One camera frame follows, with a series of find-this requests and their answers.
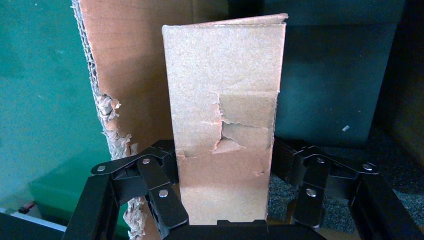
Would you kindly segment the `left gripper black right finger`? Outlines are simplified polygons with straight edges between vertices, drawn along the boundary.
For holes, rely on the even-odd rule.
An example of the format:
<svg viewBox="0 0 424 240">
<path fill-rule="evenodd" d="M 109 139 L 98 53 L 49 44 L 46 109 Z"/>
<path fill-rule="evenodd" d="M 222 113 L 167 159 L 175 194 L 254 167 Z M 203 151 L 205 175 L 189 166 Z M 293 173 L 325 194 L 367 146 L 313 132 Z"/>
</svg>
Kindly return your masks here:
<svg viewBox="0 0 424 240">
<path fill-rule="evenodd" d="M 421 240 L 424 237 L 401 200 L 368 161 L 326 153 L 303 140 L 276 139 L 271 171 L 298 191 L 290 222 L 318 230 L 325 197 L 347 202 L 362 240 Z"/>
</svg>

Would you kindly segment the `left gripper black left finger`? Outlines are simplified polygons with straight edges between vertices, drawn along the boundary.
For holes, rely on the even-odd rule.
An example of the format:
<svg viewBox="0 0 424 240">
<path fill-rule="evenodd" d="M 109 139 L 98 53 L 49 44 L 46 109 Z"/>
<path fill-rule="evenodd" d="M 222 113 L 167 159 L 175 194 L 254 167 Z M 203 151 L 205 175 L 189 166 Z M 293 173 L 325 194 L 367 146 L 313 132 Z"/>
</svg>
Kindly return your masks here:
<svg viewBox="0 0 424 240">
<path fill-rule="evenodd" d="M 159 140 L 141 153 L 101 162 L 91 169 L 64 240 L 113 240 L 120 207 L 146 197 L 162 240 L 189 223 L 172 186 L 179 181 L 173 140 Z"/>
</svg>

